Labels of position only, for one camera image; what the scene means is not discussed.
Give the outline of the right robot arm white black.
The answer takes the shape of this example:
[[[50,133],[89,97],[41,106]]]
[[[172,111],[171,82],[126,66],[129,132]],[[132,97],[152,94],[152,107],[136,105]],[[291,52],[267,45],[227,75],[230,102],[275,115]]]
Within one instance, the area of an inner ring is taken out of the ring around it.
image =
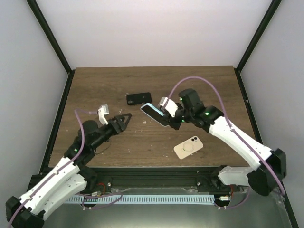
[[[286,176],[286,155],[282,150],[270,149],[237,128],[218,108],[205,106],[194,89],[183,90],[179,98],[180,102],[176,103],[162,97],[158,104],[169,126],[178,130],[182,122],[191,123],[220,139],[249,165],[223,166],[211,179],[214,190],[238,185],[249,186],[262,196],[268,196],[275,188],[285,194],[282,180]]]

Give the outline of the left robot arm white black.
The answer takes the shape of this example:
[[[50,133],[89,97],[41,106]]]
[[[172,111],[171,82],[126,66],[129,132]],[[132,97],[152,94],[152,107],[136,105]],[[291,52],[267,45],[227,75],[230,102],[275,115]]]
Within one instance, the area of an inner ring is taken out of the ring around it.
[[[7,200],[8,227],[41,228],[70,197],[84,190],[93,191],[97,174],[87,164],[101,144],[126,130],[131,117],[131,113],[117,115],[102,126],[94,120],[79,121],[78,135],[58,164],[26,193]]]

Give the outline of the black phone case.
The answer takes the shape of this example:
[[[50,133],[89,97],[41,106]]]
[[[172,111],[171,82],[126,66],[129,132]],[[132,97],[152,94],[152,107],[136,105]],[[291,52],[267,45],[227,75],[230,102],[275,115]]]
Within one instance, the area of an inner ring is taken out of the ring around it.
[[[145,103],[152,102],[151,93],[137,93],[137,94],[127,94],[126,95],[126,102],[128,105],[141,105]]]

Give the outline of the beige phone case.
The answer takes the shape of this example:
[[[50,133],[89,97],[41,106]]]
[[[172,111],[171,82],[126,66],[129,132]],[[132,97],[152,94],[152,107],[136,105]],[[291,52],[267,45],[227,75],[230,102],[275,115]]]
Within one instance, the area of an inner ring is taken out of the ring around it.
[[[173,148],[173,151],[180,160],[185,159],[186,157],[198,152],[204,147],[202,141],[198,136],[193,136],[180,144],[176,145]]]

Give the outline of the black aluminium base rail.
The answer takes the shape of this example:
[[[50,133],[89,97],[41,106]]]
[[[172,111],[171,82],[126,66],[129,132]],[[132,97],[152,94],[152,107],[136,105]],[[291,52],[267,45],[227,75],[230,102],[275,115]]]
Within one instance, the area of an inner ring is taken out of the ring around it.
[[[109,192],[126,188],[194,188],[198,192],[227,194],[239,191],[234,184],[224,185],[217,174],[219,167],[122,167],[92,168],[94,182],[83,193]]]

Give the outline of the left black frame post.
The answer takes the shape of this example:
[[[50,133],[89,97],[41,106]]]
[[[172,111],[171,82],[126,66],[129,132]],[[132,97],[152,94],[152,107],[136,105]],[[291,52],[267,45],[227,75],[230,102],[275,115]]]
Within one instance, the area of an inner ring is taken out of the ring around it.
[[[43,12],[41,11],[37,1],[36,0],[26,0],[26,2],[28,4],[28,6],[30,7],[31,11],[33,12],[39,25],[41,26],[44,34],[46,35],[50,45],[52,46],[56,56],[58,57],[61,65],[63,66],[63,68],[65,69],[67,74],[70,75],[73,72],[73,70],[70,67],[70,65],[69,65],[56,37],[54,36]]]

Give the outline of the black frame post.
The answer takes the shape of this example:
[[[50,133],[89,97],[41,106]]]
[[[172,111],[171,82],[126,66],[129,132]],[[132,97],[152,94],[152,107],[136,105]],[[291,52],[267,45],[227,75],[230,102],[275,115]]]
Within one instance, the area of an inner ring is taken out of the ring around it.
[[[265,32],[267,26],[269,25],[271,19],[275,15],[277,9],[279,8],[282,0],[272,0],[270,2],[269,7],[267,8],[262,20],[260,21],[248,47],[246,48],[239,64],[235,68],[237,72],[241,72],[245,67],[247,61],[249,60],[250,56],[252,55],[254,49],[256,48],[259,40],[261,39],[263,33]]]
[[[46,35],[50,45],[52,46],[56,56],[58,57],[61,65],[63,66],[63,68],[65,69],[67,74],[70,75],[73,72],[73,70],[70,67],[70,65],[69,65],[56,37],[54,36],[43,12],[41,11],[37,1],[36,0],[26,0],[26,2],[28,4],[28,6],[30,7],[31,11],[33,12],[39,25],[41,26],[44,34]]]

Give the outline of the right black frame post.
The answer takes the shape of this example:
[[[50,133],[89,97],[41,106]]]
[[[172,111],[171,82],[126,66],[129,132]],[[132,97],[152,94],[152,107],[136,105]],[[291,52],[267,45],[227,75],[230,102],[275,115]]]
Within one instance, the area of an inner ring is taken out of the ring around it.
[[[269,25],[271,19],[275,15],[277,9],[279,8],[282,0],[272,0],[270,2],[269,7],[267,8],[262,20],[260,21],[248,47],[246,48],[239,64],[235,68],[237,72],[241,72],[245,67],[247,61],[249,60],[250,56],[252,55],[254,49],[256,48],[259,40],[261,39],[263,33],[265,32],[267,26]]]

